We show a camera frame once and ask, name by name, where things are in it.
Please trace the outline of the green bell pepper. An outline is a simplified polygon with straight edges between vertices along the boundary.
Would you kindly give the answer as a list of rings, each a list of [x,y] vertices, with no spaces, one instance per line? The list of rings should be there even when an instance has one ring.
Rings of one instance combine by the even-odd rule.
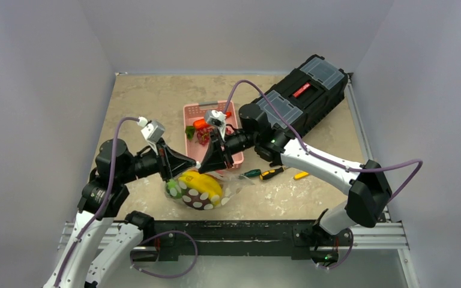
[[[171,179],[165,184],[166,193],[173,199],[180,199],[185,195],[186,187],[177,180]]]

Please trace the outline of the yellow banana bunch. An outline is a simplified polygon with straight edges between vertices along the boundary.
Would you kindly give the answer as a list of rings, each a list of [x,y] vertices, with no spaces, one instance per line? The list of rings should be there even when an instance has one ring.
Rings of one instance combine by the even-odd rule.
[[[207,174],[190,170],[184,172],[178,180],[188,188],[197,190],[200,194],[206,193],[212,202],[217,202],[223,197],[221,185],[214,177]]]

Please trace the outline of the clear zip top bag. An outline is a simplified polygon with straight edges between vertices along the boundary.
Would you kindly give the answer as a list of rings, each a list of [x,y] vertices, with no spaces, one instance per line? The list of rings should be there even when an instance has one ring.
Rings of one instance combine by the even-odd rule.
[[[228,170],[199,173],[192,169],[164,182],[164,194],[180,205],[209,211],[228,204],[253,184],[249,177]]]

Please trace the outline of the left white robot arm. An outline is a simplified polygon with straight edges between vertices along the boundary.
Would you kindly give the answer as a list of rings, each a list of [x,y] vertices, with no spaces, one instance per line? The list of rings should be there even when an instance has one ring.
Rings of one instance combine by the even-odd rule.
[[[155,174],[170,180],[198,166],[163,139],[135,155],[122,139],[110,139],[100,146],[95,163],[77,205],[72,233],[45,287],[102,287],[133,248],[159,249],[160,238],[177,231],[158,233],[155,219],[138,211],[127,214],[114,238],[102,250],[99,247],[130,194],[128,183]]]

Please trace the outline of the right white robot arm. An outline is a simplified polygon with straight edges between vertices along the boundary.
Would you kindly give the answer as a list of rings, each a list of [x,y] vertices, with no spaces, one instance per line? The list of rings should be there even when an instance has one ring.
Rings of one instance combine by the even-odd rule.
[[[230,136],[211,136],[199,171],[223,170],[232,166],[232,156],[255,148],[264,160],[302,170],[346,195],[347,199],[321,213],[313,228],[314,239],[327,244],[342,230],[355,225],[373,228],[393,193],[381,166],[348,161],[306,145],[296,130],[279,139],[273,137],[267,113],[255,103],[239,110],[241,128]]]

